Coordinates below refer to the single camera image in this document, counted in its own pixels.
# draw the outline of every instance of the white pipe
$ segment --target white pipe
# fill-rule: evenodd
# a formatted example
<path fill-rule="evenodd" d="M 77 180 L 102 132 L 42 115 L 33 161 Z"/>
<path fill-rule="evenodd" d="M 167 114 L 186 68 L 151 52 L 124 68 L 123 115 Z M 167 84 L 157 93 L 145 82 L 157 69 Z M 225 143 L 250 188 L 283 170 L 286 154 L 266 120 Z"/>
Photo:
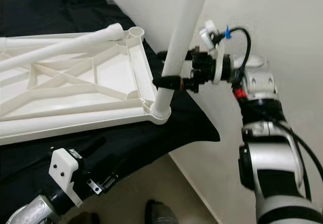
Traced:
<path fill-rule="evenodd" d="M 181 1 L 180 12 L 173 30 L 162 76 L 180 74 L 204 1 Z M 150 108 L 154 117 L 164 119 L 170 116 L 173 93 L 174 91 L 170 89 L 158 89 L 155 103 Z"/>
<path fill-rule="evenodd" d="M 44 46 L 69 41 L 71 38 L 9 38 L 0 37 L 0 50 L 8 47 Z"/>
<path fill-rule="evenodd" d="M 124 37 L 122 26 L 117 23 L 109 25 L 107 28 L 80 36 L 69 41 L 63 41 L 54 45 L 43 47 L 38 50 L 27 52 L 13 58 L 0 62 L 0 71 L 6 71 L 21 65 L 35 63 L 71 50 L 82 47 L 93 46 L 104 41 L 117 41 Z"/>

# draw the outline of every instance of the black cloth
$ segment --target black cloth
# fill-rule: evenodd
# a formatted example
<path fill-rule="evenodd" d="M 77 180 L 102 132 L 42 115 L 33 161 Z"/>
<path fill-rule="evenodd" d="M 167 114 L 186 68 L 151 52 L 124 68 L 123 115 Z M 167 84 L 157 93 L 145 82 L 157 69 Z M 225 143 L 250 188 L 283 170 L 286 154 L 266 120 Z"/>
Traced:
<path fill-rule="evenodd" d="M 116 22 L 124 30 L 134 26 L 112 0 L 0 0 L 0 36 L 88 32 Z M 145 41 L 144 48 L 153 76 L 159 77 L 163 63 Z M 123 177 L 185 144 L 220 140 L 217 130 L 187 93 L 175 93 L 171 107 L 172 115 L 161 126 L 139 122 L 1 146 L 0 223 L 42 188 L 54 185 L 48 175 L 49 158 L 8 179 L 47 154 L 52 146 L 86 149 L 103 137 L 106 143 L 86 158 L 86 167 L 94 175 L 105 177 L 118 166 L 118 174 Z"/>

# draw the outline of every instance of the floor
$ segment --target floor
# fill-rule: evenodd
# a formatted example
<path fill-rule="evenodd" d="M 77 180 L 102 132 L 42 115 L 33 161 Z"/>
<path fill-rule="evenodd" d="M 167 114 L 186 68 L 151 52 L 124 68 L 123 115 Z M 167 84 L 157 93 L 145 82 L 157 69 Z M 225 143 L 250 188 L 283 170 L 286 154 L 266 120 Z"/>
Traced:
<path fill-rule="evenodd" d="M 217 223 L 167 154 L 118 183 L 107 194 L 92 196 L 79 209 L 71 209 L 62 224 L 83 211 L 98 213 L 102 224 L 144 224 L 149 199 L 168 205 L 182 224 Z"/>

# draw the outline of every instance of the white wall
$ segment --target white wall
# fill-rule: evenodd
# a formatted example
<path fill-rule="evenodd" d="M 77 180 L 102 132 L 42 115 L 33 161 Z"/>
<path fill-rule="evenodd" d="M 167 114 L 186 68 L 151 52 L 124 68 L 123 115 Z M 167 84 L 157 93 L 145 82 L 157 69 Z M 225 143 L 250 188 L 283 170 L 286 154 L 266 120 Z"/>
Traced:
<path fill-rule="evenodd" d="M 145 29 L 155 51 L 167 48 L 178 0 L 115 1 Z M 271 63 L 287 119 L 323 162 L 323 0 L 206 0 L 197 29 L 207 19 L 222 29 L 226 24 L 248 28 L 252 52 Z M 195 34 L 192 46 L 199 42 Z M 226 51 L 243 54 L 245 46 L 237 34 Z M 221 142 L 189 144 L 172 157 L 222 222 L 255 223 L 253 193 L 239 180 L 242 121 L 230 86 L 205 85 L 193 98 L 217 127 Z M 305 161 L 314 202 L 321 208 L 321 181 L 307 156 Z"/>

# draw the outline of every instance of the blue cable tie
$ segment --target blue cable tie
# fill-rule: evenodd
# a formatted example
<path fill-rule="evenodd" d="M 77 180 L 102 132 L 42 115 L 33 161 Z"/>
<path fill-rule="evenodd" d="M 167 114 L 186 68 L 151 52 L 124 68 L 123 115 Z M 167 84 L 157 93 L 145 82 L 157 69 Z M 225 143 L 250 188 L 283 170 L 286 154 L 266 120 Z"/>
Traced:
<path fill-rule="evenodd" d="M 227 25 L 227 30 L 224 31 L 224 36 L 226 37 L 226 39 L 230 39 L 232 37 L 231 36 L 231 30 L 230 30 L 228 25 Z"/>

